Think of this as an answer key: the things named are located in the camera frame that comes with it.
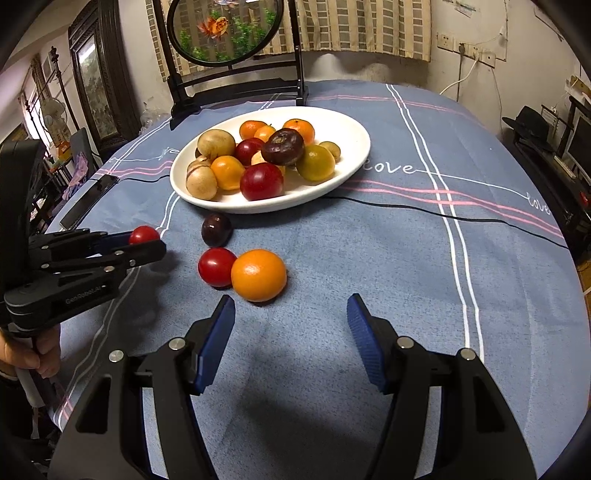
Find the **smartphone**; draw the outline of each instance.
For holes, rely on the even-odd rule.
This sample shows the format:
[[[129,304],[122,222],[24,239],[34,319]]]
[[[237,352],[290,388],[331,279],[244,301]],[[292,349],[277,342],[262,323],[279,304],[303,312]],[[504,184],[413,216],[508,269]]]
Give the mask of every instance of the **smartphone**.
[[[61,219],[60,225],[66,230],[71,230],[80,225],[81,221],[84,220],[86,215],[88,215],[96,202],[98,202],[100,198],[113,187],[113,185],[116,185],[118,181],[119,177],[113,175],[103,175],[96,180],[95,184],[86,191],[70,210],[68,210],[68,213]]]

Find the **red object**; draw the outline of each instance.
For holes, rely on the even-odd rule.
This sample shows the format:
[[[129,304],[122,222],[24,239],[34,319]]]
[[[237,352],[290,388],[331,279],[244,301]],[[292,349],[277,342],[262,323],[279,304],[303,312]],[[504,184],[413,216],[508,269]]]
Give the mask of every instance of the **red object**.
[[[240,191],[248,201],[278,197],[283,192],[281,170],[271,163],[258,163],[242,174]]]
[[[234,156],[240,160],[240,163],[245,167],[251,166],[252,156],[262,149],[265,143],[260,138],[248,138],[242,140],[234,152]]]
[[[152,240],[160,240],[160,234],[155,228],[152,228],[149,225],[142,225],[131,232],[129,244],[143,244],[144,242],[151,242]]]
[[[197,271],[203,281],[212,287],[222,288],[232,284],[232,265],[236,255],[226,248],[206,250],[197,264]]]

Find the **orange fruit on table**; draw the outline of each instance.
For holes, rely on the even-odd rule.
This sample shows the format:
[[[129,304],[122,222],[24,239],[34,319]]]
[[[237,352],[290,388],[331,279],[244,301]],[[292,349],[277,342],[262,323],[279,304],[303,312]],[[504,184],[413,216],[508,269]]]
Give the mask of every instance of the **orange fruit on table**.
[[[216,176],[217,186],[222,190],[237,190],[240,188],[240,178],[244,173],[244,165],[236,157],[223,155],[216,158],[212,166]]]
[[[256,131],[260,127],[264,127],[266,125],[265,122],[261,122],[260,120],[247,120],[240,126],[240,138],[243,140],[247,140],[248,138],[252,138],[255,136]]]
[[[310,122],[302,120],[301,118],[292,118],[283,124],[283,128],[291,128],[304,137],[304,143],[306,145],[312,145],[314,143],[314,137],[316,132]]]
[[[287,283],[283,260],[269,250],[250,250],[232,266],[232,287],[243,299],[253,302],[277,297]]]
[[[266,142],[269,137],[275,133],[275,129],[271,125],[263,125],[256,132],[254,138],[259,138]]]

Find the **silver bolt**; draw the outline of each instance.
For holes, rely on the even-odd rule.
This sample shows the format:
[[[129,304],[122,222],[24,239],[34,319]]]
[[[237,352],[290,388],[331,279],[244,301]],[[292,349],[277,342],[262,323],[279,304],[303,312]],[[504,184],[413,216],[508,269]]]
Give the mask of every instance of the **silver bolt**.
[[[109,360],[114,364],[123,360],[125,354],[121,350],[113,350],[109,354]]]
[[[410,337],[398,337],[396,343],[400,348],[412,348],[414,346],[414,340]]]
[[[185,346],[184,338],[173,338],[169,341],[168,346],[171,350],[180,350]]]
[[[462,350],[460,350],[460,355],[464,360],[468,361],[474,360],[476,358],[476,352],[471,348],[462,348]]]

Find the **white oval plate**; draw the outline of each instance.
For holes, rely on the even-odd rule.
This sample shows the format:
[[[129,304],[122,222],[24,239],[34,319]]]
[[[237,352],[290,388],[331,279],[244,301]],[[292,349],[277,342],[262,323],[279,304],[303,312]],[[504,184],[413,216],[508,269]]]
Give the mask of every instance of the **white oval plate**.
[[[367,130],[357,120],[332,110],[311,106],[282,106],[245,113],[226,120],[212,128],[230,132],[240,141],[240,126],[247,120],[262,120],[279,130],[292,118],[309,121],[316,131],[316,142],[331,141],[341,150],[333,176],[322,183],[305,181],[290,168],[285,175],[284,194],[267,200],[249,202],[240,192],[219,192],[210,201],[192,197],[185,187],[187,167],[195,160],[195,149],[199,136],[191,140],[174,159],[170,170],[170,184],[185,201],[207,210],[228,213],[264,213],[294,207],[314,200],[334,190],[355,173],[369,155],[370,140]]]

